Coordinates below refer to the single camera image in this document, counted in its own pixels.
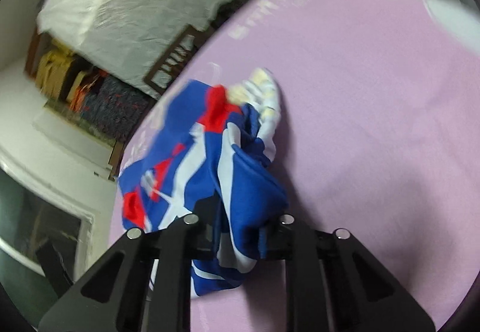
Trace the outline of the window with white frame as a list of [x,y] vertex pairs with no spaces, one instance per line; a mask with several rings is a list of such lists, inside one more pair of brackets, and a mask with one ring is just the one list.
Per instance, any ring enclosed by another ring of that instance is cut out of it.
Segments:
[[1,169],[1,284],[21,315],[38,325],[57,300],[38,248],[51,241],[67,275],[77,280],[88,269],[92,221],[42,198],[10,173]]

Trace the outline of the pink bed sheet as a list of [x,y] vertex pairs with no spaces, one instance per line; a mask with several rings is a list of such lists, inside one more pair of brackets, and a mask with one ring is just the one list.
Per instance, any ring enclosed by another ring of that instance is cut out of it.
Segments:
[[347,228],[439,331],[479,299],[479,12],[458,0],[251,0],[186,67],[282,92],[290,211]]

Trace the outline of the dark patterned fabric stack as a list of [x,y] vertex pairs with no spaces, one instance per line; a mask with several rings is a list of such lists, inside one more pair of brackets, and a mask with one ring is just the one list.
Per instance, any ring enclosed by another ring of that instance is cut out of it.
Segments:
[[127,142],[153,99],[98,68],[82,72],[78,78],[80,83],[72,86],[68,99],[70,110],[107,138]]

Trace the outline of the dark wooden chair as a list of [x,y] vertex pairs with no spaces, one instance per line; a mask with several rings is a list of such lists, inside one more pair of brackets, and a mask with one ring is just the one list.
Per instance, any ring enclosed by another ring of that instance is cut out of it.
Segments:
[[162,96],[211,35],[211,29],[199,31],[191,25],[185,26],[145,75],[143,82]]

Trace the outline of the blue red white jacket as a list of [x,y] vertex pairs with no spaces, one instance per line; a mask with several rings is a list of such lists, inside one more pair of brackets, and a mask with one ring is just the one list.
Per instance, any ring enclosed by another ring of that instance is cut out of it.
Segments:
[[126,229],[165,229],[219,197],[214,256],[190,265],[194,297],[240,286],[266,253],[266,223],[288,206],[268,169],[280,119],[280,92],[266,70],[230,87],[192,80],[171,99],[145,156],[120,172]]

